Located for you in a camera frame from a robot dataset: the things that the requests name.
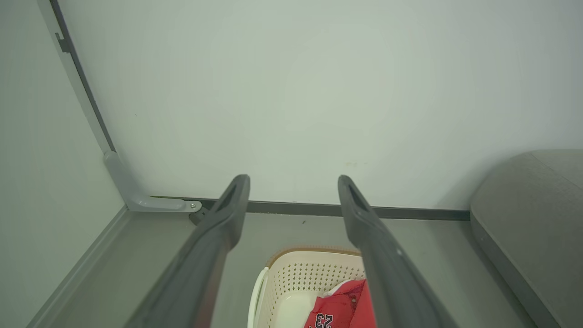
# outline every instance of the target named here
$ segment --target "printed number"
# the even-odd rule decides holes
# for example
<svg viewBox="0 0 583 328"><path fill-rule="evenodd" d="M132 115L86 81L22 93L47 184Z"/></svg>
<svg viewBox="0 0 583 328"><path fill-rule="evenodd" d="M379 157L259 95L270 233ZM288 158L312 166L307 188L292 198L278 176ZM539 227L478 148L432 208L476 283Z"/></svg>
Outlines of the printed number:
<svg viewBox="0 0 583 328"><path fill-rule="evenodd" d="M331 315L324 315L323 313L318 313L316 315L316 328L332 328L332 319L334 316Z"/></svg>

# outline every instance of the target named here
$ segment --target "perforated basket side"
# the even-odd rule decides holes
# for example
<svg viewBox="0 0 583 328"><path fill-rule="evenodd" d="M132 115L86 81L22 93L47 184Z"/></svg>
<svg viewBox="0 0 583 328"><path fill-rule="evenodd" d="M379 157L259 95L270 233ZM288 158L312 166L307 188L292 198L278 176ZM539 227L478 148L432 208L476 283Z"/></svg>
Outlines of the perforated basket side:
<svg viewBox="0 0 583 328"><path fill-rule="evenodd" d="M281 301L291 293L322 295L344 280L366 277L362 258L353 255L354 251L353 254L332 251L334 253L309 250L277 254L269 269L258 328L276 328L274 323Z"/></svg>
<svg viewBox="0 0 583 328"><path fill-rule="evenodd" d="M285 254L292 252L324 252L361 256L360 251L355 248L345 248L339 246L298 245L279 250L271 258L269 258L265 266L271 268L271 266L277 259L279 259Z"/></svg>

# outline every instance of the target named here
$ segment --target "gray sofa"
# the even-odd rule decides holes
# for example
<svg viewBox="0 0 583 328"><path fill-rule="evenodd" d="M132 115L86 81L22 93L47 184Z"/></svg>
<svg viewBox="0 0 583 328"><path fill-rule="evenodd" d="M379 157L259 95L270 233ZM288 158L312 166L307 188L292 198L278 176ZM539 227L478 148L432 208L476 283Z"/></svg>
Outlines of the gray sofa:
<svg viewBox="0 0 583 328"><path fill-rule="evenodd" d="M537 326L583 327L583 150L510 159L470 211L478 243Z"/></svg>

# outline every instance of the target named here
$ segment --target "dark baseboard trim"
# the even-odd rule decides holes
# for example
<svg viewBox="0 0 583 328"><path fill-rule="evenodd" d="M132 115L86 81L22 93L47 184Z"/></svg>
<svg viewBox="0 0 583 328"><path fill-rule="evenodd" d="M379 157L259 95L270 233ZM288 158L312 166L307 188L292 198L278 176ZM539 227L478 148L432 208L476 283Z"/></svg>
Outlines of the dark baseboard trim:
<svg viewBox="0 0 583 328"><path fill-rule="evenodd" d="M215 199L207 198L182 198L186 201L200 201L202 206L210 209L215 204ZM462 210L432 210L428 208L399 208L399 207L373 207L381 219L422 219L422 220L450 220L469 221L470 211ZM341 217L340 205L330 204L305 204L305 203L280 203L274 201L249 201L247 205L249 213L271 213L287 215L314 215L319 217Z"/></svg>

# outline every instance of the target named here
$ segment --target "gray floor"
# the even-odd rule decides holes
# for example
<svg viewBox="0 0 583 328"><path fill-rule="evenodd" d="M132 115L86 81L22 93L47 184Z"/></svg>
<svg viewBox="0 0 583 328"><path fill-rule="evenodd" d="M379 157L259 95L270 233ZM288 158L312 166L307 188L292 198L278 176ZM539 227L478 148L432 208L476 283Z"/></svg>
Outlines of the gray floor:
<svg viewBox="0 0 583 328"><path fill-rule="evenodd" d="M467 221L383 219L462 327L534 327L478 248ZM184 214L135 215L55 327L122 327L193 231ZM341 218L247 214L229 253L212 328L245 327L258 273L279 249L352 247Z"/></svg>

